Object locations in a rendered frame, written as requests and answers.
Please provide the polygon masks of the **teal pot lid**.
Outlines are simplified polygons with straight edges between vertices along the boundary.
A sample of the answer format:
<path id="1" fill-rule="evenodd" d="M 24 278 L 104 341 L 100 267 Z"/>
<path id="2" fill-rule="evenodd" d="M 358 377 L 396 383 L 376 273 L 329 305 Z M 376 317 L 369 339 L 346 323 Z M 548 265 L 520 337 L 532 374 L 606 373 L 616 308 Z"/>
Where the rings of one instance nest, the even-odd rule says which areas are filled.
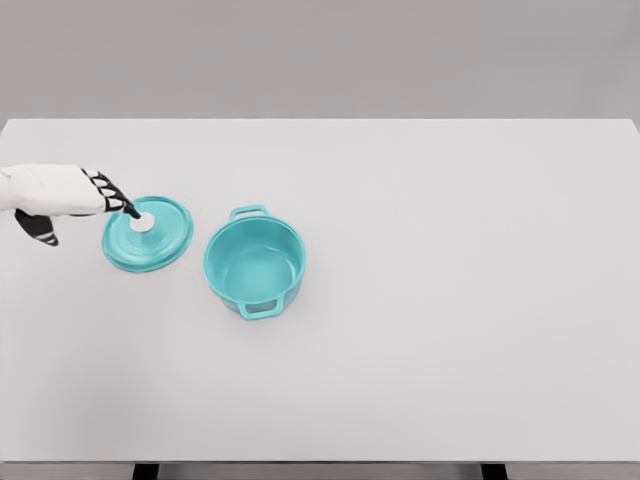
<path id="1" fill-rule="evenodd" d="M 153 224 L 144 229 L 134 219 L 114 212 L 102 234 L 105 258 L 117 268 L 134 273 L 150 272 L 177 260 L 189 246 L 193 219 L 180 202 L 164 196 L 143 196 L 133 201 L 142 218 L 151 216 Z"/>

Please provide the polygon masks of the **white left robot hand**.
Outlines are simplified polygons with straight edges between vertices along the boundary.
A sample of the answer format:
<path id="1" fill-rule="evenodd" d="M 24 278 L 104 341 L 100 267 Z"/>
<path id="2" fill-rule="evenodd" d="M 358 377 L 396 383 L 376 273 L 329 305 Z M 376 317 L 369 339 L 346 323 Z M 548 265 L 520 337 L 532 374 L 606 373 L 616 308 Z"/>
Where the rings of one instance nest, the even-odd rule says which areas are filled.
<path id="1" fill-rule="evenodd" d="M 141 218 L 134 204 L 102 172 L 73 164 L 0 167 L 0 212 L 11 211 L 32 239 L 56 247 L 54 217 L 123 212 Z"/>

